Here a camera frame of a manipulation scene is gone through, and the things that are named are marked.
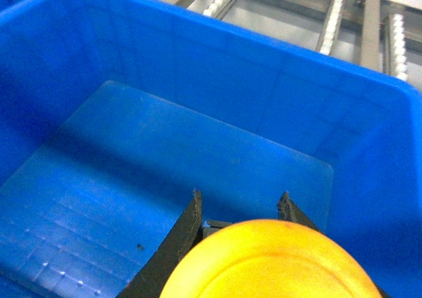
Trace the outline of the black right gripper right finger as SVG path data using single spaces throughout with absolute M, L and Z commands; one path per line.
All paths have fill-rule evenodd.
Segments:
M 339 244 L 321 233 L 284 192 L 277 203 L 282 247 L 310 264 L 300 290 L 310 297 L 385 297 L 362 266 Z

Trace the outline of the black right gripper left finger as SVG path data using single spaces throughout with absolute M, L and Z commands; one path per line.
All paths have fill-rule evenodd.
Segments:
M 202 194 L 195 190 L 157 251 L 117 296 L 159 297 L 175 267 L 202 239 L 202 223 Z

